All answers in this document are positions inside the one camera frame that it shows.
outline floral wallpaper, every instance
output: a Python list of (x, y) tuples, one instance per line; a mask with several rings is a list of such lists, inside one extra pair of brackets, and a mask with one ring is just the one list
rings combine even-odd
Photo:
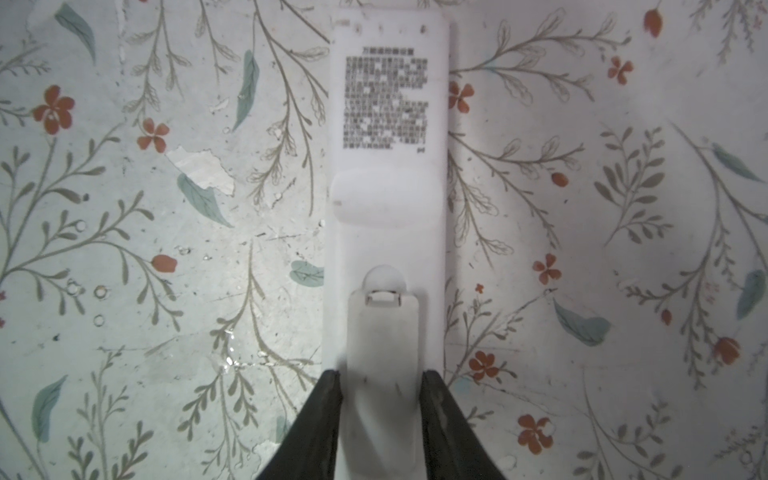
[[(2, 0), (0, 478), (253, 478), (320, 374), (336, 2)], [(452, 22), (445, 381), (509, 478), (768, 478), (760, 0)]]

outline torn paper patch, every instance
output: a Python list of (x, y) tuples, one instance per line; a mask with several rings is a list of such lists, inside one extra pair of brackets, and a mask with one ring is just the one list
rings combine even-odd
[(210, 150), (188, 152), (184, 147), (179, 147), (174, 151), (166, 152), (165, 156), (203, 190), (213, 187), (222, 194), (234, 196), (234, 178), (221, 166), (221, 159)]

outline red flower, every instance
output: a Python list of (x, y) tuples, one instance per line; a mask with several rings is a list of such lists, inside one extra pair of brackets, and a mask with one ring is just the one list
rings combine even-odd
[(463, 114), (469, 112), (469, 104), (464, 101), (465, 98), (471, 97), (475, 94), (475, 89), (470, 84), (464, 85), (464, 88), (459, 92), (458, 84), (454, 81), (449, 85), (451, 95), (448, 97), (448, 108), (453, 108), (458, 102), (458, 111)]
[(547, 423), (549, 423), (549, 418), (547, 417), (539, 419), (538, 422), (536, 422), (530, 415), (523, 415), (520, 417), (518, 419), (518, 424), (525, 430), (518, 436), (518, 443), (520, 445), (527, 445), (528, 450), (534, 455), (541, 453), (541, 447), (544, 447), (545, 449), (552, 447), (554, 441), (552, 440), (551, 435), (546, 436), (542, 431)]
[(723, 360), (723, 363), (730, 365), (739, 358), (740, 348), (741, 346), (736, 340), (724, 336), (715, 343), (713, 355), (715, 358), (719, 356)]
[(613, 57), (611, 63), (614, 64), (614, 66), (608, 69), (608, 78), (616, 77), (619, 80), (619, 84), (626, 85), (627, 77), (624, 74), (634, 70), (632, 62), (626, 61), (622, 66), (621, 59), (619, 57)]
[(643, 18), (643, 30), (649, 31), (654, 38), (658, 38), (661, 33), (662, 24), (661, 13), (659, 13), (658, 7), (645, 12), (645, 18)]
[(558, 258), (555, 255), (547, 253), (547, 257), (545, 259), (547, 262), (546, 265), (538, 260), (533, 262), (533, 271), (541, 272), (541, 275), (538, 276), (538, 281), (541, 282), (542, 285), (549, 283), (550, 278), (553, 280), (559, 280), (560, 277), (563, 276), (563, 273), (560, 270), (550, 268), (552, 265), (554, 265), (554, 262), (556, 262), (557, 259)]
[(156, 129), (151, 118), (145, 118), (143, 125), (144, 133), (147, 135), (139, 137), (136, 140), (136, 143), (139, 144), (139, 148), (141, 150), (147, 150), (150, 142), (154, 141), (154, 149), (157, 150), (159, 154), (165, 152), (165, 140), (163, 140), (161, 136), (167, 135), (170, 128), (168, 128), (166, 124), (159, 124)]
[(177, 261), (168, 255), (155, 255), (152, 266), (160, 273), (173, 273), (176, 271)]
[(469, 368), (476, 371), (472, 375), (475, 381), (479, 382), (484, 376), (493, 378), (498, 375), (498, 368), (493, 366), (493, 362), (496, 361), (496, 356), (493, 353), (486, 355), (483, 352), (477, 352), (474, 359), (469, 360)]
[(74, 100), (69, 97), (59, 98), (60, 92), (61, 89), (58, 85), (48, 87), (45, 95), (43, 95), (45, 104), (37, 106), (32, 111), (32, 117), (35, 118), (35, 121), (45, 119), (43, 126), (50, 135), (56, 135), (59, 127), (66, 130), (72, 126), (72, 115), (69, 111), (74, 107)]
[(565, 187), (568, 185), (568, 177), (566, 177), (565, 174), (561, 174), (560, 172), (554, 172), (552, 174), (552, 183), (558, 187)]

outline orange flower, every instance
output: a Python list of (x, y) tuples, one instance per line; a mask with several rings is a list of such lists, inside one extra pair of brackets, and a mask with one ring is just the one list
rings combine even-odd
[(165, 140), (163, 140), (161, 136), (167, 135), (170, 128), (168, 128), (166, 124), (159, 124), (156, 129), (151, 118), (145, 118), (143, 125), (144, 133), (147, 135), (139, 137), (136, 140), (136, 143), (139, 144), (139, 148), (141, 150), (147, 150), (150, 142), (154, 141), (154, 149), (157, 150), (159, 154), (165, 152)]
[(475, 89), (472, 88), (470, 84), (466, 84), (464, 85), (464, 88), (459, 92), (458, 84), (452, 81), (449, 85), (449, 90), (451, 91), (451, 95), (448, 97), (448, 108), (453, 108), (453, 106), (458, 102), (458, 111), (462, 112), (463, 114), (468, 113), (469, 104), (465, 102), (464, 99), (474, 95)]
[(152, 266), (160, 273), (175, 272), (177, 263), (175, 258), (171, 258), (168, 255), (156, 255), (152, 259)]
[(542, 429), (549, 423), (549, 418), (544, 417), (536, 422), (532, 416), (523, 415), (518, 419), (518, 424), (525, 430), (520, 432), (518, 436), (518, 443), (520, 445), (527, 445), (528, 450), (532, 454), (538, 455), (541, 453), (541, 447), (548, 449), (552, 447), (554, 441), (551, 435), (546, 436)]
[(614, 66), (608, 69), (608, 78), (616, 77), (619, 80), (619, 84), (626, 85), (627, 77), (624, 74), (634, 70), (632, 62), (626, 61), (622, 66), (621, 59), (619, 57), (613, 57), (611, 63), (614, 64)]
[(713, 355), (715, 358), (719, 356), (723, 360), (723, 363), (730, 365), (739, 358), (740, 348), (741, 346), (736, 340), (724, 336), (715, 343)]
[(493, 362), (495, 361), (496, 355), (493, 353), (486, 355), (484, 352), (478, 351), (475, 354), (475, 358), (469, 360), (469, 368), (476, 371), (476, 373), (472, 375), (472, 378), (479, 382), (486, 375), (489, 378), (497, 376), (498, 368), (493, 366)]
[(43, 95), (45, 104), (37, 106), (32, 111), (35, 121), (45, 119), (43, 126), (50, 135), (56, 135), (59, 127), (66, 130), (72, 126), (72, 115), (69, 111), (74, 107), (74, 100), (69, 97), (59, 98), (59, 93), (61, 93), (59, 86), (51, 85)]
[(552, 265), (554, 265), (554, 262), (557, 261), (557, 259), (558, 258), (555, 255), (547, 253), (547, 257), (545, 259), (547, 262), (546, 265), (538, 260), (533, 262), (533, 271), (541, 272), (541, 275), (538, 276), (538, 281), (541, 282), (542, 285), (546, 285), (550, 278), (553, 280), (559, 280), (560, 277), (563, 276), (563, 273), (560, 270), (550, 268)]

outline teal leaf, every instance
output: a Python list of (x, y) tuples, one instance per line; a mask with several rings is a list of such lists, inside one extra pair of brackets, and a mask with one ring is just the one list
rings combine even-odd
[(291, 280), (304, 286), (322, 286), (325, 280), (321, 266), (314, 266), (303, 260), (296, 260), (290, 264)]
[(766, 292), (766, 273), (754, 270), (746, 275), (744, 290), (741, 290), (739, 303), (736, 304), (736, 318), (741, 320), (749, 315)]
[(210, 218), (214, 222), (221, 223), (225, 227), (232, 228), (229, 222), (227, 222), (221, 215), (219, 210), (219, 204), (216, 203), (216, 196), (214, 195), (214, 188), (208, 187), (205, 190), (198, 187), (187, 175), (181, 174), (176, 180), (179, 190), (187, 200), (190, 201), (195, 210), (203, 214), (205, 217)]
[(597, 346), (603, 343), (605, 335), (611, 328), (611, 323), (603, 317), (594, 316), (585, 319), (583, 316), (561, 307), (556, 300), (554, 311), (565, 331), (575, 336), (586, 346)]
[(275, 428), (275, 443), (282, 443), (286, 438), (286, 435), (288, 435), (289, 430), (290, 422), (282, 415), (277, 417), (277, 425)]
[(243, 87), (237, 95), (237, 119), (232, 131), (243, 123), (253, 107), (253, 96), (256, 94), (256, 82), (259, 81), (259, 65), (253, 59), (251, 50), (245, 52), (245, 64), (243, 66)]
[(94, 39), (94, 31), (91, 30), (91, 26), (80, 16), (72, 7), (67, 5), (67, 2), (61, 4), (61, 8), (56, 12), (54, 16), (59, 25), (71, 31), (80, 38), (83, 45), (91, 53), (94, 64), (96, 63), (96, 40)]
[(741, 161), (740, 158), (738, 158), (736, 155), (729, 154), (726, 152), (719, 144), (712, 143), (712, 151), (715, 153), (715, 157), (717, 157), (717, 160), (720, 161), (725, 167), (734, 172), (736, 175), (740, 175), (744, 178), (749, 178), (750, 180), (762, 182), (761, 179), (758, 178), (755, 174), (752, 173), (752, 171), (746, 167), (744, 162)]
[(40, 442), (48, 441), (48, 431), (51, 429), (51, 410), (58, 401), (58, 394), (61, 392), (61, 385), (67, 379), (64, 375), (58, 382), (43, 388), (35, 396), (35, 403), (32, 405), (32, 431), (35, 438)]

